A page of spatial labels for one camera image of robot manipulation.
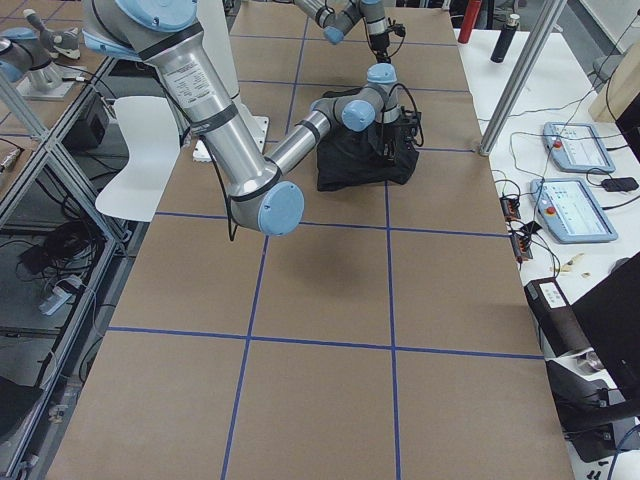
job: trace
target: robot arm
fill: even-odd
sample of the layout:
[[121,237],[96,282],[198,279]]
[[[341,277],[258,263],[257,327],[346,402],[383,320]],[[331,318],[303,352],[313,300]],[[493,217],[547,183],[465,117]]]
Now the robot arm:
[[389,33],[406,35],[403,25],[390,22],[382,0],[349,0],[339,13],[327,5],[326,0],[294,0],[294,3],[323,29],[325,38],[336,45],[364,19],[369,47],[379,63],[389,63]]
[[332,128],[344,124],[364,129],[397,103],[393,67],[374,66],[385,71],[370,75],[369,83],[352,98],[317,102],[310,115],[263,156],[204,52],[195,3],[84,0],[84,13],[89,48],[156,68],[192,132],[226,174],[228,213],[239,225],[267,235],[285,235],[302,218],[302,192],[282,181],[283,174]]
[[62,84],[62,72],[40,45],[36,33],[28,28],[0,32],[0,71],[10,82],[17,82],[28,73],[33,87],[42,92]]

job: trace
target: black bag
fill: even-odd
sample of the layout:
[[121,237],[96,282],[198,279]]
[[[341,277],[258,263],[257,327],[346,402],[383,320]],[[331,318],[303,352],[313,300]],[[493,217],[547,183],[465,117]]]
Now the black bag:
[[[327,92],[324,97],[349,95],[358,90]],[[317,148],[318,191],[330,192],[385,180],[407,183],[418,160],[413,137],[419,121],[419,112],[407,114],[403,110],[392,124],[382,126],[374,122],[362,132],[341,126],[331,132]]]

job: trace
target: metal pole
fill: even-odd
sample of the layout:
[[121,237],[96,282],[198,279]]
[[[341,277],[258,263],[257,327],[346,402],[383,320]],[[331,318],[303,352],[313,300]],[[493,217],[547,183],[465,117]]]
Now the metal pole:
[[49,134],[47,128],[2,73],[0,73],[0,100],[3,100],[9,110],[18,117],[31,136],[40,140],[47,137]]
[[484,132],[482,141],[478,148],[480,155],[489,155],[502,129],[507,122],[507,118],[513,109],[520,92],[524,88],[524,84],[529,78],[529,74],[542,52],[547,39],[556,24],[558,17],[562,13],[567,0],[546,0],[542,7],[542,14],[538,18],[536,25],[529,34],[527,43],[522,49],[520,58],[516,62],[516,66],[511,72],[511,77],[504,88],[502,97],[498,101],[498,105],[491,116],[491,120]]

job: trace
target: grid line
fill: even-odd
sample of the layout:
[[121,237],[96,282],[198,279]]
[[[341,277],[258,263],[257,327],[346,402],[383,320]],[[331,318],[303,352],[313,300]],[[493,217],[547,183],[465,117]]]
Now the grid line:
[[[200,332],[193,330],[172,330],[145,327],[127,327],[127,326],[110,326],[107,328],[109,332],[121,333],[138,333],[145,335],[170,335],[176,337],[201,337],[216,338],[221,340],[247,340],[246,335],[234,333],[218,333],[218,332]],[[308,338],[287,338],[287,337],[267,337],[267,336],[251,336],[252,342],[263,343],[285,343],[292,345],[310,345],[318,347],[336,347],[336,348],[353,348],[359,350],[383,350],[391,351],[391,345],[380,345],[375,343],[354,343],[354,342],[338,342],[333,340],[314,340]],[[528,353],[506,353],[506,352],[483,352],[479,350],[456,350],[453,348],[433,348],[433,347],[411,347],[404,345],[396,345],[397,352],[408,353],[424,353],[433,355],[453,355],[462,357],[488,357],[503,358],[514,360],[544,360],[542,355],[532,355]]]
[[384,182],[384,204],[387,234],[387,278],[389,282],[389,333],[391,336],[391,385],[393,389],[393,430],[395,439],[396,480],[402,480],[402,456],[400,452],[400,411],[398,406],[398,365],[396,355],[396,325],[393,296],[393,252],[391,248],[391,208],[389,182]]
[[253,296],[253,305],[251,306],[251,318],[249,319],[249,327],[247,328],[247,336],[244,343],[244,352],[242,354],[242,363],[240,365],[240,374],[238,375],[238,385],[236,387],[236,397],[233,402],[233,411],[231,413],[231,422],[229,424],[229,434],[227,436],[227,446],[224,452],[224,460],[222,462],[222,472],[220,479],[225,480],[227,470],[229,468],[229,458],[231,456],[231,445],[233,444],[233,434],[235,433],[236,420],[238,418],[238,410],[240,408],[240,397],[242,396],[242,384],[244,383],[244,375],[247,370],[247,361],[249,360],[249,348],[251,346],[251,335],[253,333],[253,323],[256,318],[256,310],[258,308],[258,298],[260,297],[260,287],[262,285],[262,276],[264,273],[264,264],[267,258],[267,250],[269,249],[269,237],[264,238],[262,247],[262,257],[260,258],[260,268],[258,270],[258,278],[256,280],[256,290]]
[[3,23],[8,18],[13,18],[12,15],[16,13],[18,10],[20,10],[22,7],[24,7],[25,3],[27,3],[27,0],[22,0],[22,3],[20,3],[20,5],[18,5],[16,8],[11,10],[11,12],[9,12],[9,15],[7,15],[6,17],[2,17],[2,19],[0,20],[0,23]]

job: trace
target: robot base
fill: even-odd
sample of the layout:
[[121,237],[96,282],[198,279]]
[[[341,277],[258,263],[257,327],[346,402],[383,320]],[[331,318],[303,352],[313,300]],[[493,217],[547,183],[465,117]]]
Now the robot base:
[[56,87],[48,92],[41,92],[40,90],[36,90],[31,85],[31,81],[29,77],[25,77],[16,87],[16,90],[22,95],[25,100],[54,100],[54,101],[62,101],[64,97],[71,91],[76,82],[69,81],[74,80],[75,78],[82,76],[82,73],[78,72],[78,70],[86,70],[87,67],[76,67],[74,66],[74,70],[70,68],[64,68],[63,65],[58,65],[60,70],[62,70],[62,79],[67,80],[63,81],[62,85]]
[[[264,153],[265,142],[267,141],[267,132],[269,130],[269,117],[253,117],[255,120],[255,124],[258,126],[257,129],[250,128],[251,136],[253,140],[256,142],[258,149],[261,153]],[[209,153],[205,148],[204,144],[201,141],[198,141],[196,144],[196,149],[193,151],[193,159],[196,162],[210,162],[211,157],[209,157]]]

